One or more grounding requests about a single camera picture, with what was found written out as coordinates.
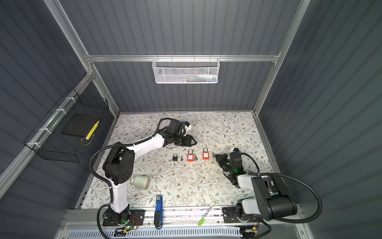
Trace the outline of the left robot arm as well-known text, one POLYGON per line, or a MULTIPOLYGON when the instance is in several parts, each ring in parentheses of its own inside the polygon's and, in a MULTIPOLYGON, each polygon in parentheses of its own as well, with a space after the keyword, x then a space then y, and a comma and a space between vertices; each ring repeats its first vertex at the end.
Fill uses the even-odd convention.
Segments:
POLYGON ((162 118, 152 135, 133 143, 118 142, 111 146, 102 169, 109 184, 110 205, 108 210, 112 215, 121 217, 128 213, 127 181, 132 176, 134 161, 144 154, 168 144, 181 147, 196 145, 196 140, 188 134, 191 128, 191 124, 187 121, 162 118))

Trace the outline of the small black padlock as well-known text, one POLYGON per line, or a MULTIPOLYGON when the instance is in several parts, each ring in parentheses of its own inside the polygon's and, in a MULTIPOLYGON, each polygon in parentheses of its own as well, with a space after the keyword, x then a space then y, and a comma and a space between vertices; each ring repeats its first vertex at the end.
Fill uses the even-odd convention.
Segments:
POLYGON ((178 155, 176 153, 173 155, 172 161, 174 162, 178 161, 178 155))

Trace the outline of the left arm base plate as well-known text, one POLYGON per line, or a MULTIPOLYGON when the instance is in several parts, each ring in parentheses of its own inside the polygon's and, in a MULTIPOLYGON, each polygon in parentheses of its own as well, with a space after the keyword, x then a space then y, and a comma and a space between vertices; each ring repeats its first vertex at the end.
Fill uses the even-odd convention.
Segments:
POLYGON ((145 210, 125 210, 122 213, 117 214, 113 210, 107 209, 102 215, 102 226, 142 226, 145 212, 145 210))

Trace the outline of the red padlock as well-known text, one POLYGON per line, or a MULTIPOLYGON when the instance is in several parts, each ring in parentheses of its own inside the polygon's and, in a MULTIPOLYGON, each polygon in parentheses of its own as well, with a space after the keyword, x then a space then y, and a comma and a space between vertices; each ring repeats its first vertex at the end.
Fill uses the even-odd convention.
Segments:
POLYGON ((209 160, 210 159, 210 154, 209 150, 207 147, 203 148, 203 160, 209 160))
POLYGON ((195 161, 195 155, 194 155, 194 151, 192 149, 188 150, 187 161, 188 162, 194 162, 195 161))

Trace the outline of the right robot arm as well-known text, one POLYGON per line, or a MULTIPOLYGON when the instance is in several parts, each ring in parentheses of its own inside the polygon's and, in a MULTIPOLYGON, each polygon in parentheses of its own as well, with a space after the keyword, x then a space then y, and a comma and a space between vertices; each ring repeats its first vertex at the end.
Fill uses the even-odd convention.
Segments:
POLYGON ((252 189, 254 197, 238 200, 233 216, 247 221, 250 216, 269 221, 297 213, 297 205, 289 195, 284 181, 275 176, 260 176, 260 167, 253 157, 235 148, 230 154, 215 154, 217 164, 231 184, 240 189, 252 189), (256 172, 245 171, 242 156, 255 164, 256 172))

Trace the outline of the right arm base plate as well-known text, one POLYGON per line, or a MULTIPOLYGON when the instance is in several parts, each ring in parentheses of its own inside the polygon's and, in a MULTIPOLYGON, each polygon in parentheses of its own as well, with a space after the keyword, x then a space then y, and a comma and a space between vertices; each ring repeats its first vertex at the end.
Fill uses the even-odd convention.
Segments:
POLYGON ((223 207, 223 220, 225 223, 258 223, 252 215, 239 212, 236 207, 223 207))

